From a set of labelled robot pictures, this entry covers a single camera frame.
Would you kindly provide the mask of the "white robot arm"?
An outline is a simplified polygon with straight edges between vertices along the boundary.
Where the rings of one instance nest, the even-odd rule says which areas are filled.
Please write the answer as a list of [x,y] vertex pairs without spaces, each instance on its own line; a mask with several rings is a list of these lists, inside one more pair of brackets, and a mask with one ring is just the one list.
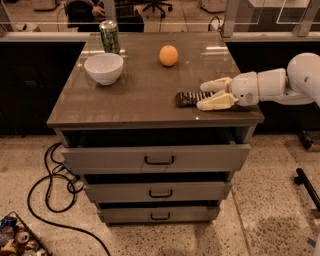
[[320,56],[302,53],[293,57],[286,69],[241,73],[204,82],[202,92],[213,95],[200,100],[201,111],[224,110],[233,105],[253,106],[272,101],[282,105],[304,105],[315,102],[320,106]]

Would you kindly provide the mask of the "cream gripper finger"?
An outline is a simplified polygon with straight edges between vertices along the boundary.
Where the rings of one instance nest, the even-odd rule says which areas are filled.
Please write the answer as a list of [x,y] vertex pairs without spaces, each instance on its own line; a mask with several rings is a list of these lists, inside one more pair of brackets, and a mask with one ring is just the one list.
[[225,110],[239,101],[232,93],[220,90],[212,96],[199,101],[196,106],[201,111]]
[[230,77],[223,77],[216,80],[204,82],[200,85],[200,90],[204,92],[218,92],[221,90],[229,91],[232,79]]

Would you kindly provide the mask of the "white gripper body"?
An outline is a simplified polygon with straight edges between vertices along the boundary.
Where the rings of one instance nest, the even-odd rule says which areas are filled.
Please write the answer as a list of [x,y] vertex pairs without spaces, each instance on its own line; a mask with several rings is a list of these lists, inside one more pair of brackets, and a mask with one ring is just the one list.
[[231,93],[240,106],[253,106],[259,102],[258,75],[256,72],[241,73],[231,81]]

